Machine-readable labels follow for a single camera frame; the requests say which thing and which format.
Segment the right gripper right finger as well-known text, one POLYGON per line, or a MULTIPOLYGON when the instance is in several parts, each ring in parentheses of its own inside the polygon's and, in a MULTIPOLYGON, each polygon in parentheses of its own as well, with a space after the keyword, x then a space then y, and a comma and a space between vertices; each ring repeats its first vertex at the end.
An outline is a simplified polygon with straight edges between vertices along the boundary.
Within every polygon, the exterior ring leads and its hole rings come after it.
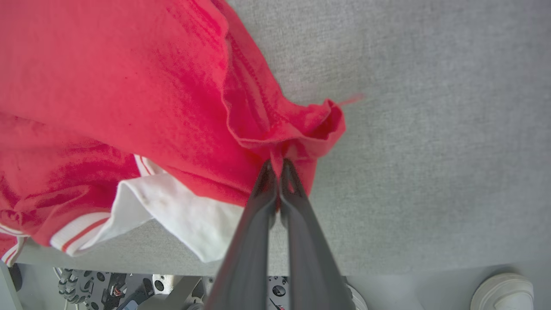
POLYGON ((288 231, 291 309, 354 310, 352 294, 289 159, 283 161, 280 200, 282 224, 288 231))

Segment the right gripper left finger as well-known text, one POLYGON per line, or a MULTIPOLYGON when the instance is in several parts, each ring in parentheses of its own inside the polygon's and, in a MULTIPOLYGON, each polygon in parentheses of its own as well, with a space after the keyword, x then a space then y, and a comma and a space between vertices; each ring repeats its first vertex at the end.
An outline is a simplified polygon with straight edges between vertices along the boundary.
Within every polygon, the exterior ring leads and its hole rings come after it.
POLYGON ((277 176, 267 160, 215 277, 208 310, 267 309, 269 231, 275 221, 277 199, 277 176))

